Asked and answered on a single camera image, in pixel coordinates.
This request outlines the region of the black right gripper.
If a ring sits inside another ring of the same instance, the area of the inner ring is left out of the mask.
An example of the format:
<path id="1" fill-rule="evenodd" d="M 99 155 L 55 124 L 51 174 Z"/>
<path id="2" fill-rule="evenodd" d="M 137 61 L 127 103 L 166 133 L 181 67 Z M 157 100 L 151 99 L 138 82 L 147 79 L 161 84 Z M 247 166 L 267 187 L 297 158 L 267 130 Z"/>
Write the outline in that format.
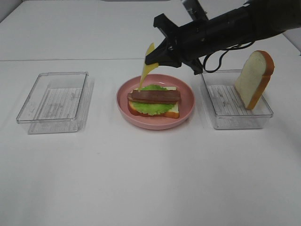
<path id="1" fill-rule="evenodd" d="M 153 26 L 158 28 L 164 35 L 162 43 L 147 55 L 147 64 L 158 63 L 159 66 L 181 67 L 182 64 L 190 67 L 194 74 L 201 74 L 203 66 L 198 58 L 188 60 L 184 56 L 181 38 L 179 37 L 180 27 L 173 23 L 165 14 L 154 18 Z"/>

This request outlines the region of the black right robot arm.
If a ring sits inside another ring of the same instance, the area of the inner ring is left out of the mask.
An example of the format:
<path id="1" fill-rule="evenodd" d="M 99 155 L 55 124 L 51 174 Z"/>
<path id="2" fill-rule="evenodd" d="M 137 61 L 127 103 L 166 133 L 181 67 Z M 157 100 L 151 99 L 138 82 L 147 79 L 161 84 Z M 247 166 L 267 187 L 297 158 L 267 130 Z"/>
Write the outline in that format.
<path id="1" fill-rule="evenodd" d="M 206 70 L 208 58 L 217 51 L 247 48 L 258 40 L 301 26 L 299 0 L 248 0 L 243 6 L 209 19 L 197 0 L 182 1 L 192 22 L 177 26 L 165 14 L 154 18 L 154 27 L 165 36 L 148 53 L 145 63 L 189 66 L 194 74 Z"/>

